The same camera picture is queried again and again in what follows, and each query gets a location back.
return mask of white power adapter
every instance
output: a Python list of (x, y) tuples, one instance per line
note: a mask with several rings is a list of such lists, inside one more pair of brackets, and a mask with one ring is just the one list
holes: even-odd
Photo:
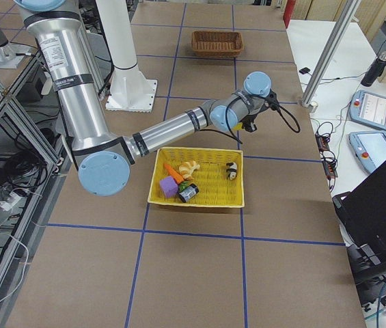
[(23, 197), (24, 195), (19, 195), (15, 191), (11, 191), (9, 197), (6, 200), (0, 201), (0, 208), (5, 211), (12, 210), (16, 203), (18, 203)]

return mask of black water bottle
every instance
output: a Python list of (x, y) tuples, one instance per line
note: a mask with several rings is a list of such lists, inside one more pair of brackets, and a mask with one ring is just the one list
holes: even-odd
[(384, 67), (386, 66), (386, 51), (383, 51), (379, 57), (377, 57), (372, 65), (370, 65), (369, 70), (364, 75), (361, 84), (365, 87), (370, 87), (377, 77), (381, 76), (384, 72)]

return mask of white table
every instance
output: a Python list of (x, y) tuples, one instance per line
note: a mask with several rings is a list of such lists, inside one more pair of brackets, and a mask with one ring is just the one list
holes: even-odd
[[(314, 70), (333, 26), (334, 22), (307, 20), (292, 20), (290, 22), (287, 32), (294, 62), (298, 69), (308, 67), (311, 69), (311, 72)], [(363, 73), (369, 68), (374, 59), (375, 52), (372, 50), (358, 24), (351, 23), (333, 56), (333, 60), (327, 68), (324, 79), (359, 77), (319, 85), (313, 97), (313, 100), (319, 106), (316, 112), (311, 114), (312, 119), (317, 120), (320, 124), (332, 122), (334, 126), (337, 126), (340, 122), (340, 111), (342, 111), (342, 117), (345, 119), (347, 108), (342, 109), (350, 102), (352, 95), (357, 90), (367, 90), (386, 96), (386, 83), (375, 81), (371, 87), (364, 87), (359, 84), (363, 78)], [(306, 84), (304, 83), (308, 83), (310, 76), (308, 74), (299, 74), (299, 78), (303, 89), (305, 89)], [(314, 130), (318, 127), (318, 123), (315, 120), (312, 122)], [(329, 132), (329, 126), (324, 126), (324, 128), (320, 131), (321, 133)], [(348, 120), (346, 123), (342, 122), (337, 128), (337, 132), (332, 134), (329, 147), (338, 155), (338, 178), (335, 181), (335, 188), (331, 195), (352, 191), (367, 178), (368, 173), (358, 163), (355, 153), (349, 145), (348, 134), (355, 131), (372, 130), (367, 126)], [(376, 327), (376, 320), (367, 320), (366, 325), (368, 328)], [(386, 328), (386, 314), (380, 315), (380, 327)]]

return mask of purple cube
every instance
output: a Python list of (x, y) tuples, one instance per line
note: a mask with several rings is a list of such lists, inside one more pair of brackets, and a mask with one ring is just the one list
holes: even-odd
[(168, 176), (159, 181), (159, 186), (161, 187), (166, 198), (176, 196), (178, 193), (178, 185), (171, 176)]

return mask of wicker basket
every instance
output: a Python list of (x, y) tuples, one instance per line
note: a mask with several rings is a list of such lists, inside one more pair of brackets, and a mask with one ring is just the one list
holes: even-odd
[[(191, 181), (199, 188), (199, 193), (187, 203), (179, 197), (165, 198), (159, 181), (168, 176), (164, 163), (177, 169), (183, 161), (197, 161), (200, 169), (194, 171)], [(237, 176), (228, 179), (226, 163), (235, 162)], [(160, 205), (196, 207), (244, 207), (243, 152), (240, 150), (164, 147), (158, 150), (154, 166), (148, 202)]]
[(198, 57), (233, 58), (244, 49), (239, 32), (194, 31), (191, 47)]

